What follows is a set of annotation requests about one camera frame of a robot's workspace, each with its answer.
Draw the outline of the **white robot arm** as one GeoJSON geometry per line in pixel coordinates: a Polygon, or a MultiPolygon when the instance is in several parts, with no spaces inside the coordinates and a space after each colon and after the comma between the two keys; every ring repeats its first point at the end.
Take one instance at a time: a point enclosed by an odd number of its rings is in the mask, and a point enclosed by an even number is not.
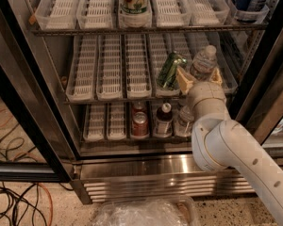
{"type": "Polygon", "coordinates": [[[209,172],[236,169],[283,226],[283,169],[240,123],[230,118],[219,84],[198,81],[182,67],[176,69],[176,80],[194,118],[191,148],[195,163],[209,172]]]}

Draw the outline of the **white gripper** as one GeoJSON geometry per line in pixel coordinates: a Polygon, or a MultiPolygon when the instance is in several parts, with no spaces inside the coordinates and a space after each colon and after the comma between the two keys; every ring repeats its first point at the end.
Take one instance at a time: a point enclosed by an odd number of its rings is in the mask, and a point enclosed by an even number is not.
{"type": "Polygon", "coordinates": [[[218,67],[211,74],[211,82],[199,82],[194,85],[193,77],[178,66],[176,80],[181,92],[188,94],[187,106],[195,121],[203,118],[210,121],[227,121],[230,119],[224,90],[220,87],[223,84],[223,78],[218,67]]]}

